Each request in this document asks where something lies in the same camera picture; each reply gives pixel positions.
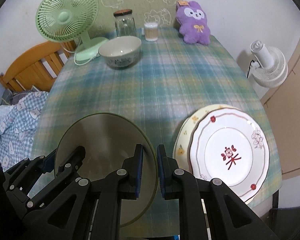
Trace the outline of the cotton swab container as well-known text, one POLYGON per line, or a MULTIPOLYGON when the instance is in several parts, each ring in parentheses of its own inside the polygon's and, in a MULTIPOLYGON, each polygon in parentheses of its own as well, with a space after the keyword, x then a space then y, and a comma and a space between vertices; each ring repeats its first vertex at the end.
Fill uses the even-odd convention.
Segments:
POLYGON ((157 22, 147 22, 144 24, 145 40, 154 42, 158 40, 158 24, 157 22))

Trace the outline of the blue checkered blanket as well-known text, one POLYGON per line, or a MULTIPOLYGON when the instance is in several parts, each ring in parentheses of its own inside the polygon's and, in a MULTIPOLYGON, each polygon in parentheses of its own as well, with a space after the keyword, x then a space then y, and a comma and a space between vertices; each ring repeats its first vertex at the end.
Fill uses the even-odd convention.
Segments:
POLYGON ((30 158, 34 135, 48 92, 30 92, 15 105, 0 106, 0 162, 6 171, 30 158))

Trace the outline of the green patterned wall mat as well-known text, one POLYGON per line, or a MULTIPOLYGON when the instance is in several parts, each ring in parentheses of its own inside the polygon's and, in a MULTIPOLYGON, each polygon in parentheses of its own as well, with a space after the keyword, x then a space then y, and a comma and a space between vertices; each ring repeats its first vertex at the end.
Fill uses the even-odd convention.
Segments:
POLYGON ((142 28, 146 22, 157 22, 163 27, 175 25, 177 2, 181 0, 98 0, 98 16, 89 30, 91 37, 101 36, 115 31, 113 13, 118 10, 131 9, 135 26, 142 28))

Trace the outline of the glass jar red lid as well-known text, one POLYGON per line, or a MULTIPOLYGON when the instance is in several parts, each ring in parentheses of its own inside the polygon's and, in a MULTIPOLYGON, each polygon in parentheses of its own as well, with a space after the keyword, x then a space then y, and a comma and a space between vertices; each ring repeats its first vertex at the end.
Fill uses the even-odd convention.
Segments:
POLYGON ((136 36, 136 27, 132 9, 118 10, 113 13, 118 37, 136 36))

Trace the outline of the grey ceramic bowl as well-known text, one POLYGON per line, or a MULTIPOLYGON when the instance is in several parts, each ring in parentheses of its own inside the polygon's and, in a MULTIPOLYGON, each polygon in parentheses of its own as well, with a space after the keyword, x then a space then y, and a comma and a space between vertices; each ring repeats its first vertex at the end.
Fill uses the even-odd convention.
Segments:
POLYGON ((98 53, 113 68, 125 68, 134 64, 141 55, 142 41, 136 36, 121 36, 100 46, 98 53))
POLYGON ((77 146, 83 146, 85 158, 78 169, 79 176, 90 181, 103 179, 134 155, 137 144, 144 148, 140 194, 137 200, 123 200, 121 205, 121 226, 128 226, 148 210, 158 188, 154 149, 138 126, 113 113, 97 113, 78 120, 59 142, 55 170, 77 146))

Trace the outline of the plaid green tablecloth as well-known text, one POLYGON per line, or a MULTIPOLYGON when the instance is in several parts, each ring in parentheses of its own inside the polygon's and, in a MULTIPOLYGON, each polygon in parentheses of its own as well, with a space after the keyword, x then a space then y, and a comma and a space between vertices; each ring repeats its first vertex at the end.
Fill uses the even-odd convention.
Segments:
POLYGON ((176 29, 163 28, 156 42, 142 42, 139 61, 125 69, 110 68, 100 57, 83 66, 69 59, 39 117, 32 156, 49 154, 74 122, 98 112, 126 117, 172 155, 185 119, 207 105, 230 105, 252 116, 268 141, 267 177, 249 206, 266 202, 282 186, 269 120, 237 62, 215 37, 210 40, 208 46, 189 45, 176 29))

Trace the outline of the beige wooden door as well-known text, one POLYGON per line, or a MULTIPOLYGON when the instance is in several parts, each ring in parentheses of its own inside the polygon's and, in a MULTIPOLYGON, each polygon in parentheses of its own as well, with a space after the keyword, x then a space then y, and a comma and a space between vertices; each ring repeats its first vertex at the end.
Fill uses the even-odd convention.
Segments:
POLYGON ((283 179, 300 176, 300 40, 288 61, 288 76, 262 98, 282 169, 283 179))

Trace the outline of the white plate red pattern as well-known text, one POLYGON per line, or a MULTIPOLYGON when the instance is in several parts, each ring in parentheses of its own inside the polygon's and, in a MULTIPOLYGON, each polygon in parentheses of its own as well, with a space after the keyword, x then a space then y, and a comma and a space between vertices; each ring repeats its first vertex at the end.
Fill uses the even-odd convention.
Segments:
POLYGON ((196 124, 187 150, 189 169, 201 180, 224 182, 245 203, 269 169, 269 146, 259 124, 235 108, 211 111, 196 124))

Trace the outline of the cream plate yellow flowers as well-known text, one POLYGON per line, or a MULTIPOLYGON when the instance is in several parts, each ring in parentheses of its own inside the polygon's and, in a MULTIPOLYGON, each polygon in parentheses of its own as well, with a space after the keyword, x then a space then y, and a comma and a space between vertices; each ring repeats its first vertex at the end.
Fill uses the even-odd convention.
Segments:
POLYGON ((197 123, 206 117, 210 112, 223 108, 234 108, 225 104, 208 105, 195 111, 182 124, 173 148, 173 158, 177 161, 179 168, 191 173, 190 161, 188 160, 187 150, 190 144, 191 134, 197 123))

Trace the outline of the green desk fan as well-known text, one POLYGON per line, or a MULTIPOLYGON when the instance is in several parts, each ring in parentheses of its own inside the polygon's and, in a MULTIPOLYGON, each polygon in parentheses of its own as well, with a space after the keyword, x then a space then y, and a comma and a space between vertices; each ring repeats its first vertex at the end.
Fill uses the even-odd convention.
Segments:
POLYGON ((98 0, 43 0, 36 12, 36 27, 42 37, 65 43, 76 38, 81 44, 73 52, 78 66, 99 57, 99 48, 108 39, 90 38, 88 30, 98 16, 98 0))

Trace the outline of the white clip fan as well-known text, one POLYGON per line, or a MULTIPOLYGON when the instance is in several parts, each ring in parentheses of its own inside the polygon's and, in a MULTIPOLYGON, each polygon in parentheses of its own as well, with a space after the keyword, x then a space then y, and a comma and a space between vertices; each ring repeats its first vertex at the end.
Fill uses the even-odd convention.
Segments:
POLYGON ((250 44, 250 51, 255 59, 249 65, 247 77, 252 76, 264 88, 282 85, 288 76, 288 65, 283 52, 276 47, 266 46, 260 40, 250 44))

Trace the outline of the purple plush bunny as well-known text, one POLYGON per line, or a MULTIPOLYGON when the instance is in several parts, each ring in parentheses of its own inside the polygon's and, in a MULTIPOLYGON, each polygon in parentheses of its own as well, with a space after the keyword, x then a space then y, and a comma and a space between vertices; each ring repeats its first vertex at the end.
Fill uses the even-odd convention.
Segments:
POLYGON ((187 44, 210 44, 210 28, 207 26, 207 15, 195 1, 178 1, 176 20, 180 24, 179 33, 187 44))

